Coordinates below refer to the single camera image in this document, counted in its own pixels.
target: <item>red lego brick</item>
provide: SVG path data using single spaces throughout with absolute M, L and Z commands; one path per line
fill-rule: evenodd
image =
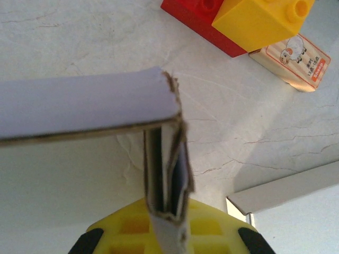
M 223 0 L 164 0 L 161 8 L 231 57 L 247 53 L 212 27 Z

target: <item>cardboard box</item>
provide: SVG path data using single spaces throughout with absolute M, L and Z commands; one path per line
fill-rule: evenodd
M 145 197 L 154 230 L 164 250 L 185 248 L 194 186 L 176 79 L 151 68 L 8 81 L 0 84 L 0 102 L 0 147 L 143 130 Z
M 249 56 L 302 92 L 315 91 L 331 58 L 301 34 L 249 53 Z
M 227 212 L 277 253 L 338 253 L 338 194 L 339 161 L 231 194 Z

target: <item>lego stud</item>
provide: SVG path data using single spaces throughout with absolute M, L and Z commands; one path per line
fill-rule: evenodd
M 213 11 L 216 7 L 216 0 L 200 0 L 201 9 L 205 12 Z
M 294 23 L 303 21 L 309 12 L 309 5 L 305 0 L 296 0 L 287 7 L 287 19 Z

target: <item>red label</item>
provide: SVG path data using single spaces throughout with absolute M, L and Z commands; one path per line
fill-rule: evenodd
M 313 76 L 312 76 L 312 80 L 313 80 L 314 82 L 317 81 L 317 79 L 318 79 L 320 73 L 322 72 L 322 69 L 323 69 L 323 67 L 324 67 L 324 65 L 325 65 L 325 62 L 326 62 L 326 61 L 325 61 L 323 58 L 320 59 L 318 65 L 317 65 L 317 68 L 315 69 L 314 74 L 313 74 Z

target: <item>yellow lego brick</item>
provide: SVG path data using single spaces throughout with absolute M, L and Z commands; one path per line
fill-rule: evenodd
M 238 234 L 251 225 L 218 209 L 190 200 L 189 254 L 249 254 Z M 104 233 L 93 254 L 160 254 L 145 200 L 136 201 L 91 225 L 87 231 L 101 228 Z
M 291 38 L 315 0 L 224 0 L 212 26 L 247 52 Z

